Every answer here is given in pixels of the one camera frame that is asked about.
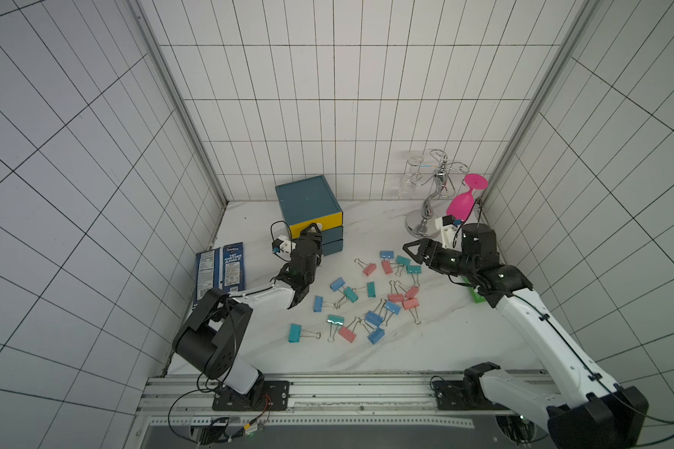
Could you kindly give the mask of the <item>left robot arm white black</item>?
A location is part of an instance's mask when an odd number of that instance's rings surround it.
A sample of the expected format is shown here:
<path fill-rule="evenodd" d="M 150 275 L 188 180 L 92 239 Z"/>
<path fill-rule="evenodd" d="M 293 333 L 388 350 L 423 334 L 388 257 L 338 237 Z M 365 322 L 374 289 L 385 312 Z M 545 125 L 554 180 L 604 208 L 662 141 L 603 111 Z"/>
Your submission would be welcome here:
<path fill-rule="evenodd" d="M 224 385 L 218 394 L 233 404 L 256 408 L 264 398 L 264 374 L 238 355 L 253 314 L 297 306 L 316 280 L 322 251 L 318 224 L 301 230 L 290 260 L 269 285 L 247 291 L 208 290 L 186 318 L 173 351 L 209 380 Z"/>

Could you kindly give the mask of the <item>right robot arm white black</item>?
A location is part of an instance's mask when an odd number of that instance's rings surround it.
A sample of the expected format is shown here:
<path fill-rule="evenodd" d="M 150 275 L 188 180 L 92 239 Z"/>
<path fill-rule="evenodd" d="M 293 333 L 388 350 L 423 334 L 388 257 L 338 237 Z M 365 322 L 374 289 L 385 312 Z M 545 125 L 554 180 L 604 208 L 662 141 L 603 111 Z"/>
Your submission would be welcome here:
<path fill-rule="evenodd" d="M 577 346 L 533 284 L 516 267 L 501 263 L 493 238 L 464 241 L 461 250 L 418 239 L 403 249 L 432 271 L 466 278 L 518 331 L 558 389 L 550 393 L 485 362 L 464 372 L 461 396 L 467 405 L 506 407 L 545 430 L 559 448 L 637 445 L 647 398 L 636 387 L 621 387 Z"/>

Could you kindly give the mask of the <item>yellow top drawer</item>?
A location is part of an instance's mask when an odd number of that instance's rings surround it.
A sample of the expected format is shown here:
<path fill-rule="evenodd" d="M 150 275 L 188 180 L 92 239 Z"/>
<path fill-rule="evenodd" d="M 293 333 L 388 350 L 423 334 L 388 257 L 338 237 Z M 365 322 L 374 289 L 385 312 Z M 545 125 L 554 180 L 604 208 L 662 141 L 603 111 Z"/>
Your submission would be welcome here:
<path fill-rule="evenodd" d="M 292 237 L 297 238 L 301 232 L 311 224 L 316 224 L 320 231 L 339 228 L 344 224 L 344 213 L 332 213 L 318 218 L 311 219 L 286 219 Z"/>

